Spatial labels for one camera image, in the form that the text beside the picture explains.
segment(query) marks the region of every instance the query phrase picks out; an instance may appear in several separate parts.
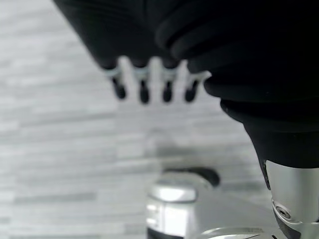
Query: blurred background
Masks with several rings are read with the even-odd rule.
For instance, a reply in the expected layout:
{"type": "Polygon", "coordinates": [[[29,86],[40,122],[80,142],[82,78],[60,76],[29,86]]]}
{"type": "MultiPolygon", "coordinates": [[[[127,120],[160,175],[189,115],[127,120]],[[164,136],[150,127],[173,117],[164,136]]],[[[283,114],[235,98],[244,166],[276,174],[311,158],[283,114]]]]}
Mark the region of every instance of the blurred background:
{"type": "Polygon", "coordinates": [[[146,189],[163,169],[213,167],[226,194],[270,206],[241,124],[202,86],[161,100],[151,61],[143,106],[132,68],[119,102],[104,73],[49,0],[0,1],[0,239],[143,239],[146,189]]]}

